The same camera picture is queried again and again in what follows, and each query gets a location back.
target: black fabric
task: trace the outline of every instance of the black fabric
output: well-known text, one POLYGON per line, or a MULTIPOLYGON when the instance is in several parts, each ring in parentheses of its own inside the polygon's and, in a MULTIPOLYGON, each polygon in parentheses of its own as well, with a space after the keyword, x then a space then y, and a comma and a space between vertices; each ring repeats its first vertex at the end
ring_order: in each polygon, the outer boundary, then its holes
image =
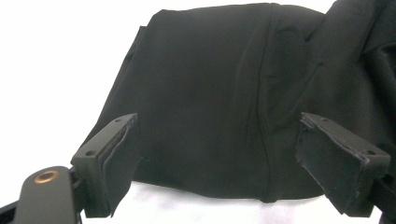
POLYGON ((318 196, 295 159, 301 112, 395 158, 395 22, 395 1, 375 0, 340 0, 327 14, 277 4, 160 11, 87 140, 138 113, 136 181, 266 203, 318 196))

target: screw hole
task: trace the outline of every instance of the screw hole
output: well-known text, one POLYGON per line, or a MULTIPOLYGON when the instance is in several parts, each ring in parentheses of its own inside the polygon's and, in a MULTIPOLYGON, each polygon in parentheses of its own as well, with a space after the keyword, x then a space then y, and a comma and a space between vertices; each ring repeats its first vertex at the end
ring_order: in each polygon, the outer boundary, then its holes
POLYGON ((144 162, 149 162, 149 158, 148 157, 141 157, 140 160, 144 161, 144 162))
POLYGON ((39 174, 38 176, 35 177, 35 182, 37 184, 44 184, 47 182, 50 182, 51 180, 55 179, 58 177, 59 172, 56 170, 53 171, 47 171, 44 173, 39 174))
POLYGON ((94 154, 96 154, 95 151, 87 151, 87 152, 85 153, 86 156, 93 156, 94 154))
POLYGON ((368 150, 368 151, 367 151, 367 153, 368 153, 369 155, 373 155, 373 156, 375 156, 375 155, 376 155, 376 153, 375 153, 375 152, 373 152, 372 150, 368 150))

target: seam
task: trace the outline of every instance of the seam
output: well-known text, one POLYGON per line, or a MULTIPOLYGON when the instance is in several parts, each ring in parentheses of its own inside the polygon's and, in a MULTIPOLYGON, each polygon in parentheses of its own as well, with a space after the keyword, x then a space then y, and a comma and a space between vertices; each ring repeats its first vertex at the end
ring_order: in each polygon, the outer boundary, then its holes
POLYGON ((259 127, 260 127, 260 132, 262 134, 262 142, 264 144, 264 155, 265 155, 265 159, 267 162, 267 167, 268 167, 268 181, 265 187, 265 193, 264 193, 264 199, 263 201, 268 202, 268 201, 272 201, 268 200, 268 196, 270 195, 271 192, 271 187, 273 185, 273 168, 272 168, 272 164, 271 164, 271 160, 269 159, 269 148, 270 148, 270 144, 268 142, 268 125, 266 122, 266 118, 263 112, 263 93, 262 93, 262 80, 263 80, 263 76, 264 76, 264 72, 262 71, 262 69, 264 68, 264 63, 266 60, 266 52, 269 51, 269 42, 270 42, 270 35, 271 35, 271 29, 273 28, 273 14, 274 14, 274 4, 270 5, 271 10, 270 10, 270 17, 269 17, 269 24, 268 24, 268 30, 266 32, 267 37, 265 37, 265 45, 264 45, 264 50, 262 52, 262 63, 260 65, 259 68, 259 87, 258 87, 258 96, 257 96, 257 114, 258 114, 258 121, 259 121, 259 127))

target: black fabric cover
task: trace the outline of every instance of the black fabric cover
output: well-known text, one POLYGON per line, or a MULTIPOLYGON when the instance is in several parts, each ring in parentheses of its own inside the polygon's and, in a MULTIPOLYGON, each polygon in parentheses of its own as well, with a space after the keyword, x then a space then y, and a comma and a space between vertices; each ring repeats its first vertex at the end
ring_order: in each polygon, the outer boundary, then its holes
POLYGON ((396 1, 340 0, 327 14, 163 10, 141 27, 86 141, 138 113, 136 181, 266 203, 314 197, 322 190, 295 159, 302 112, 386 150, 396 175, 395 66, 396 1))

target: white background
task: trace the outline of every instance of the white background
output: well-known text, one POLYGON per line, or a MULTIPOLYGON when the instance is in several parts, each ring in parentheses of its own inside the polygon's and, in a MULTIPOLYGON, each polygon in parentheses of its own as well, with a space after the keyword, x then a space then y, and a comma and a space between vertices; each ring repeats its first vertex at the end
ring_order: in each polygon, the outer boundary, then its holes
MULTIPOLYGON (((0 1, 0 206, 40 169, 70 159, 95 124, 140 25, 160 9, 258 1, 0 1)), ((326 12, 332 0, 277 1, 326 12)), ((110 219, 83 223, 378 223, 324 197, 264 204, 133 183, 110 219)))

